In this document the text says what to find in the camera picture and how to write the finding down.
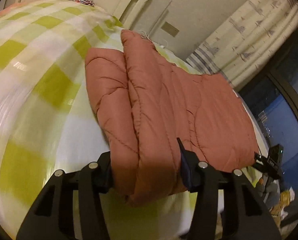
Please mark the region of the clutter pile on floor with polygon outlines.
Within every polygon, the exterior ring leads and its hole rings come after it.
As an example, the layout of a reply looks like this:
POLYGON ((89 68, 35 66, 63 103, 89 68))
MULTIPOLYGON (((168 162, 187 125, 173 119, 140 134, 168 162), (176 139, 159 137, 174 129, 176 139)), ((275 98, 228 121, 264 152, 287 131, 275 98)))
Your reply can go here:
POLYGON ((279 228, 282 220, 288 216, 288 212, 284 211, 284 209, 295 200, 293 188, 280 191, 278 180, 270 182, 269 177, 262 176, 255 184, 255 189, 263 199, 265 206, 279 228))

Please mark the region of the green white checkered bed sheet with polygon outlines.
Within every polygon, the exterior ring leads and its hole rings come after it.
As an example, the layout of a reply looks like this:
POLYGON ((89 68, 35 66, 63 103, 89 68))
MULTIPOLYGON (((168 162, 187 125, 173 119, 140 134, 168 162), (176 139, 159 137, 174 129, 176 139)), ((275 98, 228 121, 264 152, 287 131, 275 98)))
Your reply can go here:
POLYGON ((0 17, 0 225, 11 239, 55 170, 79 170, 109 149, 84 60, 92 47, 122 50, 121 30, 102 8, 66 0, 0 17))

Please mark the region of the wall socket plate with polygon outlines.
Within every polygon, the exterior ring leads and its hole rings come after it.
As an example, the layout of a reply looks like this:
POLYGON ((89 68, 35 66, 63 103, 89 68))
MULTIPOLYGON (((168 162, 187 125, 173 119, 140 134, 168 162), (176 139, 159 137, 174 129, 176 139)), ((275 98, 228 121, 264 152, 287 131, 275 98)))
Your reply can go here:
POLYGON ((167 32, 172 37, 176 37, 179 33, 179 29, 171 25, 169 22, 165 22, 161 27, 161 30, 167 32))

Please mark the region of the cream nautical print curtain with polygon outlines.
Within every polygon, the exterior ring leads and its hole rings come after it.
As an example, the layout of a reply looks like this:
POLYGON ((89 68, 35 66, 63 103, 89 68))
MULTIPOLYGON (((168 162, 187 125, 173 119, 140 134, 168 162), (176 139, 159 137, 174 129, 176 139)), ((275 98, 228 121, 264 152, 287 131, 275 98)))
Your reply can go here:
POLYGON ((297 0, 248 0, 186 62, 203 74, 221 73, 240 90, 297 28, 297 0))

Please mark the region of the patterned multicolour pillow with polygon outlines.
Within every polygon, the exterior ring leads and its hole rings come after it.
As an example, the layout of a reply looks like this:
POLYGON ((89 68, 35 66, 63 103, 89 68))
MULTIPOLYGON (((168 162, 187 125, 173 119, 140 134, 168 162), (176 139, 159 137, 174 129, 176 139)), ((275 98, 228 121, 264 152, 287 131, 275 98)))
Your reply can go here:
POLYGON ((88 5, 91 7, 95 6, 95 3, 93 2, 93 0, 66 0, 66 1, 72 1, 72 2, 77 2, 83 5, 88 5))

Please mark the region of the pink folded blanket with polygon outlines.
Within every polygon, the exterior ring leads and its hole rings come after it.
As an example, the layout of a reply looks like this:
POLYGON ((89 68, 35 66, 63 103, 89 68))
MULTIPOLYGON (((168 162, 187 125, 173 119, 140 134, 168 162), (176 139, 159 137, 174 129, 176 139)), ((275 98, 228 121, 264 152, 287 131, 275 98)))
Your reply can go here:
POLYGON ((5 14, 9 13, 10 11, 17 9, 19 7, 23 7, 25 5, 25 3, 14 3, 10 6, 8 6, 7 8, 3 9, 0 11, 0 17, 4 16, 5 14))

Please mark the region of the dark framed window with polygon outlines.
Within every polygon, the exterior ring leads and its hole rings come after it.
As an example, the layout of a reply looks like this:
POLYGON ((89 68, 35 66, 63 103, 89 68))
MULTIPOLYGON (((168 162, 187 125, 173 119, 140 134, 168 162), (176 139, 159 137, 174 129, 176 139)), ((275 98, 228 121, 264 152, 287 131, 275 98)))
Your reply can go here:
POLYGON ((298 200, 298 28, 239 91, 268 145, 282 145, 282 187, 298 200))

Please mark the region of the red-brown quilted jacket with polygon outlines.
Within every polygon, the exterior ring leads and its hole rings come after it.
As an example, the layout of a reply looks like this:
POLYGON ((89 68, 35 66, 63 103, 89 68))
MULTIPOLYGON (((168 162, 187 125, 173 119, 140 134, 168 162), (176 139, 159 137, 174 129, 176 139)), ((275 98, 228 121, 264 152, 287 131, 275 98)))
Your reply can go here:
POLYGON ((241 99, 221 74, 190 74, 138 33, 122 50, 91 48, 86 90, 109 142, 114 188, 143 206, 183 192, 180 147, 217 170, 254 163, 258 144, 241 99))

